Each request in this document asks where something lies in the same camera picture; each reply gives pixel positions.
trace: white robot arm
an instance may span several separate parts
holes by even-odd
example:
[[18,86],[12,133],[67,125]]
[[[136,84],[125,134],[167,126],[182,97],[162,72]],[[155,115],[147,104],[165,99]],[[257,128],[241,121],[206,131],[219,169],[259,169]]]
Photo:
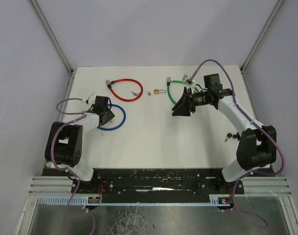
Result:
[[[223,89],[219,75],[204,76],[204,82],[207,90],[200,93],[193,94],[191,88],[188,90],[184,88],[181,99],[172,109],[172,115],[190,116],[191,112],[196,111],[196,106],[210,104],[234,125],[241,137],[236,152],[237,159],[222,170],[225,181],[233,182],[251,170],[274,163],[275,146],[235,106],[231,89]],[[264,126],[261,122],[250,118],[276,141],[276,130],[272,126]]]
[[[89,96],[86,103],[94,102],[94,104],[85,112],[86,117],[64,127],[54,144],[54,159],[58,166],[72,170],[82,181],[90,181],[93,176],[93,168],[85,163],[85,158],[82,156],[83,136],[114,118],[114,114],[108,108],[108,101],[108,97]],[[53,137],[63,124],[57,121],[52,124],[45,151],[45,158],[48,161],[52,161],[50,150]]]

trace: small key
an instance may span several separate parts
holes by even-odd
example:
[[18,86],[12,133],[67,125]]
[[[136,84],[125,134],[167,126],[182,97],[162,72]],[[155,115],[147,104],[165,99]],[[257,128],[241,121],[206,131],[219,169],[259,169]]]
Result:
[[225,139],[225,142],[227,142],[227,140],[229,140],[232,137],[232,133],[228,133]]
[[136,93],[136,92],[131,92],[135,97],[138,97],[138,95],[140,95],[141,92]]

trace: white table surface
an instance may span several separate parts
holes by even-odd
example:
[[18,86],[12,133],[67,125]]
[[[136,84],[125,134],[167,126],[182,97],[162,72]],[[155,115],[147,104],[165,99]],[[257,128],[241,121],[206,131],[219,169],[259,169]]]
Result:
[[[249,97],[238,66],[225,66],[234,83],[237,99],[253,114]],[[113,104],[124,108],[126,122],[114,131],[91,130],[83,137],[82,158],[93,168],[224,168],[236,159],[238,140],[224,142],[226,134],[236,133],[229,120],[213,106],[197,107],[191,117],[173,117],[173,103],[167,93],[154,94],[154,89],[165,89],[166,78],[181,80],[192,75],[196,66],[158,67],[79,67],[70,97],[86,99],[92,93],[109,96]],[[203,76],[218,73],[224,88],[230,84],[218,66],[203,66],[195,81],[204,87]],[[124,102],[113,96],[105,80],[132,78],[144,88],[143,95],[134,102]],[[134,98],[131,91],[140,88],[132,82],[116,83],[113,90],[126,99]],[[171,84],[171,94],[178,100],[184,85]],[[89,107],[80,101],[70,101],[67,112],[78,112]],[[104,127],[114,127],[123,118],[113,107],[115,118]],[[74,119],[66,116],[64,121]]]

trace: cable lock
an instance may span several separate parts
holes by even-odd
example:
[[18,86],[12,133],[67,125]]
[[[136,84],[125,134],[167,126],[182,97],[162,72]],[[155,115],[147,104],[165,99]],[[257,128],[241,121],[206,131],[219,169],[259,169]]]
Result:
[[[138,95],[136,98],[134,98],[134,99],[124,99],[124,98],[119,97],[119,96],[113,91],[113,89],[112,89],[112,85],[113,85],[114,83],[116,83],[116,82],[125,82],[125,81],[126,81],[126,82],[135,82],[135,83],[137,83],[137,84],[140,86],[141,91],[140,91],[139,95]],[[123,78],[123,79],[115,80],[115,81],[112,81],[112,82],[110,82],[109,80],[106,80],[105,82],[106,82],[106,85],[108,86],[108,88],[109,88],[109,89],[111,90],[111,92],[113,93],[113,95],[114,95],[116,98],[118,98],[118,99],[120,99],[120,100],[122,100],[122,101],[125,101],[125,102],[132,102],[132,101],[135,101],[135,100],[139,99],[139,98],[142,96],[142,93],[143,93],[143,87],[142,87],[141,83],[139,83],[138,81],[136,81],[136,80],[134,80],[134,79]]]
[[[182,81],[177,81],[177,80],[173,80],[173,81],[171,81],[170,79],[167,78],[167,93],[168,93],[168,97],[170,98],[170,100],[171,100],[174,104],[177,104],[177,102],[174,101],[172,95],[170,94],[170,90],[169,90],[169,86],[170,86],[170,84],[171,84],[172,82],[174,82],[174,83],[181,83],[181,84],[184,84],[184,85],[186,85],[186,84],[185,84],[184,82],[182,82]],[[196,87],[194,88],[194,91],[197,92],[197,93],[199,92],[199,90],[198,90]]]
[[117,107],[117,108],[119,108],[123,112],[123,114],[124,114],[123,121],[118,126],[113,127],[113,128],[104,128],[104,127],[98,126],[97,128],[100,129],[100,130],[102,130],[102,131],[113,131],[113,130],[116,130],[119,127],[121,127],[124,124],[125,120],[126,120],[126,112],[125,112],[125,110],[122,107],[120,107],[117,104],[111,104],[111,106]]

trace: white wall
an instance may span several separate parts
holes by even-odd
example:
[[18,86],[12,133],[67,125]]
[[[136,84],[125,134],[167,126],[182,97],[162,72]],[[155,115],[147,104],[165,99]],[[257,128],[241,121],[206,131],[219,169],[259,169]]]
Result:
[[276,0],[38,0],[74,66],[241,65]]
[[27,0],[0,1],[0,235],[39,174],[67,72]]
[[261,121],[277,129],[298,208],[298,0],[289,0],[247,71]]

